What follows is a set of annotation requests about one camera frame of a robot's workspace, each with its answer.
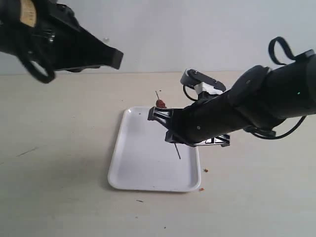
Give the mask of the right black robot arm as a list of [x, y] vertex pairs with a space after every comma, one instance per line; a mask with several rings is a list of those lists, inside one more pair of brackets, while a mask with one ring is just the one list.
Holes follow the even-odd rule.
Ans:
[[167, 129], [165, 140], [194, 146], [248, 127], [271, 131], [288, 118], [316, 112], [316, 56], [303, 53], [275, 70], [255, 66], [230, 90], [183, 109], [149, 110]]

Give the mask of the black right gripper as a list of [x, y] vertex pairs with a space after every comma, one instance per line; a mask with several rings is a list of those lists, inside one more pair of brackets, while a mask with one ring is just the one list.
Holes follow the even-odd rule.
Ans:
[[165, 141], [169, 136], [174, 138], [176, 143], [188, 146], [213, 146], [220, 145], [227, 147], [230, 145], [230, 135], [223, 134], [214, 138], [205, 140], [205, 108], [203, 107], [185, 107], [183, 109], [169, 108], [163, 109], [152, 107], [149, 109], [148, 121], [157, 121], [163, 127], [167, 128]]

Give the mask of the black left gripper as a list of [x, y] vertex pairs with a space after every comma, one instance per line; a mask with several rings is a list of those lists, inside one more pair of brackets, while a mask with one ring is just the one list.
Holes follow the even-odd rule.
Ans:
[[0, 51], [15, 56], [37, 81], [48, 84], [56, 77], [54, 45], [58, 35], [73, 31], [71, 72], [119, 69], [123, 52], [110, 47], [79, 25], [73, 10], [56, 0], [2, 0], [0, 2]]

